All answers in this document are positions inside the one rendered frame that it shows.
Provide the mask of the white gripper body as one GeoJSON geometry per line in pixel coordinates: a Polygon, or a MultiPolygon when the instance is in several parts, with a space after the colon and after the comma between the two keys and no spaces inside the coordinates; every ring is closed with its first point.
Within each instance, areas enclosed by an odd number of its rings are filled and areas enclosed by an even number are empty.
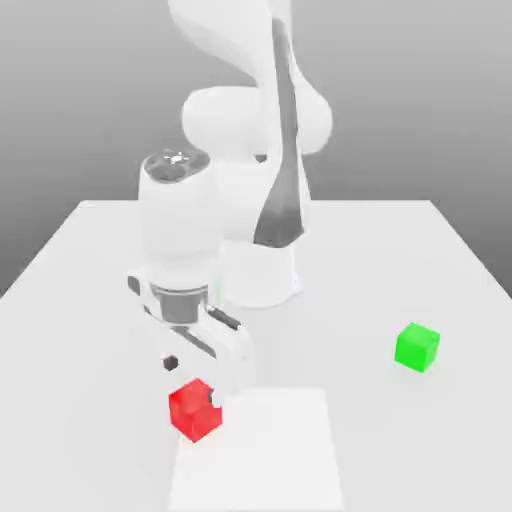
{"type": "Polygon", "coordinates": [[[169,324],[142,312],[138,327],[156,345],[172,391],[200,379],[215,396],[234,396],[256,382],[248,331],[216,307],[201,307],[198,321],[190,325],[169,324]]]}

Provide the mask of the small red cube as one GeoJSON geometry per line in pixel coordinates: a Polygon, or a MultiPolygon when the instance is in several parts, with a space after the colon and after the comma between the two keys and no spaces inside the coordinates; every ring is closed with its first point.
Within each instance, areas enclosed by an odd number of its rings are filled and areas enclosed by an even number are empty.
{"type": "Polygon", "coordinates": [[[171,424],[193,443],[222,424],[222,408],[213,406],[212,392],[210,386],[196,378],[169,395],[171,424]]]}

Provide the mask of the small green cube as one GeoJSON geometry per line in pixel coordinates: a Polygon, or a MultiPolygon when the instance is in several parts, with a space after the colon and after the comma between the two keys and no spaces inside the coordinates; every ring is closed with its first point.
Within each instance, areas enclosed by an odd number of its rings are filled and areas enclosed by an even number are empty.
{"type": "Polygon", "coordinates": [[[397,336],[394,360],[409,369],[424,373],[434,362],[440,334],[417,323],[409,323],[397,336]]]}

